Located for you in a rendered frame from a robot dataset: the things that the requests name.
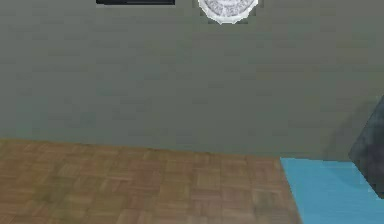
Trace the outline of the round white wall clock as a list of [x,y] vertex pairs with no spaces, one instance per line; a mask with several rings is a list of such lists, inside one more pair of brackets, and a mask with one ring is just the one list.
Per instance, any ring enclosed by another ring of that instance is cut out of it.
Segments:
[[197,0],[205,15],[218,24],[236,24],[246,19],[260,0]]

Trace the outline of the light blue floor cloth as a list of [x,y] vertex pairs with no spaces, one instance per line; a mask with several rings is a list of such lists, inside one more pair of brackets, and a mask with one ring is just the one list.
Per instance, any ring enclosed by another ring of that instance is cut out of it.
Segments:
[[384,224],[380,199],[351,162],[282,158],[304,224]]

